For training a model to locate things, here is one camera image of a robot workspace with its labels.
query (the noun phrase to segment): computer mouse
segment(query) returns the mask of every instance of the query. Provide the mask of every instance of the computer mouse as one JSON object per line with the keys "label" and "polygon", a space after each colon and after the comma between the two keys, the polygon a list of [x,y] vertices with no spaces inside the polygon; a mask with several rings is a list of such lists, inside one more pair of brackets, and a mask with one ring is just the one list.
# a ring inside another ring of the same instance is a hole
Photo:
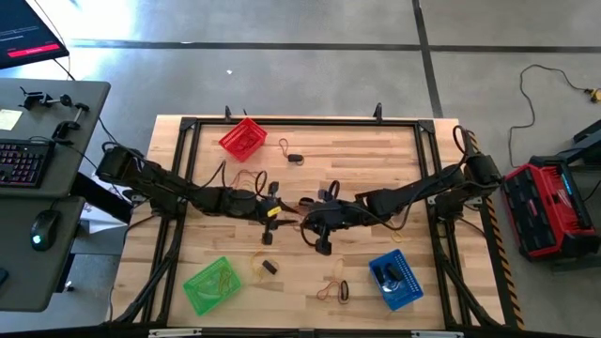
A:
{"label": "computer mouse", "polygon": [[56,239],[56,228],[60,212],[56,210],[41,211],[31,226],[31,246],[36,251],[46,251],[52,248]]}

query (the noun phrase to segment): desk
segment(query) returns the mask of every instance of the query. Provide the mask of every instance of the desk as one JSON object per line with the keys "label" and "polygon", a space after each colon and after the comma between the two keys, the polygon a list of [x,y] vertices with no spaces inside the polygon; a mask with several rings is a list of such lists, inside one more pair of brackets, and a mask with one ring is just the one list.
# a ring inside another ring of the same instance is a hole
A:
{"label": "desk", "polygon": [[[81,128],[68,135],[73,142],[72,147],[85,153],[110,85],[85,81],[0,79],[0,109],[23,112],[12,131],[0,131],[0,138],[26,140],[31,136],[51,137],[59,122],[75,117],[75,108],[60,104],[51,108],[36,106],[26,111],[19,107],[23,104],[20,86],[27,91],[43,91],[53,99],[67,94],[73,103],[82,102],[90,107],[90,111],[82,113],[78,121]],[[85,201],[112,211],[125,222],[129,221],[131,206],[78,173],[81,162],[82,155],[77,151],[56,145],[39,189],[0,189],[0,267],[9,273],[8,281],[0,287],[0,311],[39,312],[48,306],[60,277],[66,276],[61,272],[69,273],[67,257]],[[56,198],[69,195],[72,197],[55,204],[62,217],[54,246],[44,253],[35,252],[29,241],[33,221],[38,213],[50,208]]]}
{"label": "desk", "polygon": [[[181,116],[160,115],[153,132],[148,158],[166,168],[171,167]],[[452,127],[455,119],[435,120],[439,153],[443,165],[457,162]],[[354,193],[383,187],[400,187],[420,178],[413,131],[393,127],[316,127],[267,126],[266,143],[245,163],[228,156],[218,144],[231,126],[203,126],[200,133],[193,181],[205,182],[220,161],[228,160],[226,182],[240,169],[267,170],[269,182],[280,182],[279,196],[290,205],[301,197],[316,198],[318,189],[331,181],[341,182],[340,198],[352,199]],[[278,140],[285,137],[288,153],[305,157],[303,166],[288,163],[282,156]],[[184,154],[190,143],[185,145]],[[184,156],[181,168],[186,167]],[[241,186],[254,181],[243,177]],[[148,214],[139,207],[135,222]],[[283,215],[295,218],[296,215]],[[466,219],[480,225],[476,212],[466,211]],[[144,223],[129,232],[116,276],[112,302],[120,315],[137,295],[148,278],[159,220]],[[327,329],[443,329],[439,289],[432,245],[425,216],[424,202],[411,208],[408,224],[402,230],[403,242],[392,241],[390,230],[383,226],[354,227],[332,233],[332,255],[323,256],[308,247],[291,226],[273,232],[273,245],[262,246],[263,227],[224,217],[208,217],[189,207],[184,227],[171,311],[170,327],[233,328],[327,328]],[[473,229],[457,223],[455,232],[464,280],[472,293],[492,317],[503,322],[497,284],[486,240]],[[249,265],[258,250],[258,261],[269,258],[279,263],[276,275],[258,281]],[[400,248],[424,290],[424,297],[391,313],[367,268],[369,260]],[[237,295],[204,316],[196,316],[182,285],[194,274],[220,256],[233,265],[243,287]],[[321,301],[317,290],[332,279],[332,267],[344,258],[343,278],[348,281],[350,302]],[[456,293],[452,294],[455,317],[458,317]],[[153,314],[162,298],[159,284]]]}

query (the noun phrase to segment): blue basket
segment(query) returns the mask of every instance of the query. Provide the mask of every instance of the blue basket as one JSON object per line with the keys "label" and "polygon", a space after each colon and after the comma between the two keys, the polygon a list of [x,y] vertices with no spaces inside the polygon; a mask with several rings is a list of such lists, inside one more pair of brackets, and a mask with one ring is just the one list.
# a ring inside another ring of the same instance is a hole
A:
{"label": "blue basket", "polygon": [[[403,274],[403,280],[400,282],[394,281],[387,275],[385,267],[387,264],[393,264],[396,266],[399,272]],[[378,283],[376,274],[374,273],[374,267],[380,267],[385,276],[384,285]],[[405,260],[405,256],[400,250],[396,249],[390,253],[386,253],[373,261],[369,262],[369,270],[372,272],[372,276],[376,280],[376,284],[379,287],[379,291],[384,297],[384,301],[388,304],[391,310],[396,311],[403,306],[411,303],[414,300],[418,300],[424,296],[422,288],[417,283],[411,268]]]}

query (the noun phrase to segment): green basket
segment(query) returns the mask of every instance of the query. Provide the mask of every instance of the green basket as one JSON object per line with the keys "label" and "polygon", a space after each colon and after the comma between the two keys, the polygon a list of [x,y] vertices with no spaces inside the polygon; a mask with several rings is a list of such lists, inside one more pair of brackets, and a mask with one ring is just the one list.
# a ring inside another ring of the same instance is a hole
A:
{"label": "green basket", "polygon": [[221,257],[184,283],[184,291],[197,315],[204,315],[240,290],[240,279]]}

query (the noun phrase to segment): plastic basket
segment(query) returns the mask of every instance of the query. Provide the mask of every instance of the plastic basket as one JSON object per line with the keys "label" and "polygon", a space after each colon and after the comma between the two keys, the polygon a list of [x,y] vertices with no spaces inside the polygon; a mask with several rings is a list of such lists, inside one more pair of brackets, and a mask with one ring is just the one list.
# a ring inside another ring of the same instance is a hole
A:
{"label": "plastic basket", "polygon": [[[394,281],[386,274],[384,268],[387,264],[393,264],[403,274],[403,280],[400,282]],[[384,285],[378,283],[376,274],[374,273],[374,267],[380,267],[384,272],[385,282]],[[369,262],[369,270],[372,272],[372,276],[376,279],[376,284],[379,287],[379,291],[384,297],[384,301],[388,304],[391,310],[396,311],[401,307],[411,303],[412,301],[420,299],[424,292],[417,283],[413,271],[407,264],[405,256],[400,250],[396,249],[390,253],[386,253],[371,262]]]}
{"label": "plastic basket", "polygon": [[240,290],[238,275],[221,257],[184,284],[184,291],[197,315],[204,315]]}
{"label": "plastic basket", "polygon": [[265,143],[267,132],[250,118],[244,118],[219,144],[238,161],[246,161]]}

